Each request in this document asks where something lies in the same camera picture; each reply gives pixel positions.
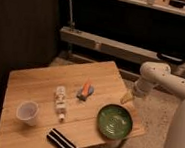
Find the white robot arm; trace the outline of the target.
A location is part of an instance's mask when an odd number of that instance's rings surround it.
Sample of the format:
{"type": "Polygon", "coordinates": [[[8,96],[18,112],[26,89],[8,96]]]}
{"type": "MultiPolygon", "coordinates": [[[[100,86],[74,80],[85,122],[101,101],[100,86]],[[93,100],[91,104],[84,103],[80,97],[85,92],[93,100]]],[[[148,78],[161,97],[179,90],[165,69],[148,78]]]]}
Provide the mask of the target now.
{"type": "Polygon", "coordinates": [[[177,101],[162,148],[185,148],[185,78],[173,74],[169,64],[144,62],[139,78],[122,96],[121,103],[147,98],[157,87],[177,101]]]}

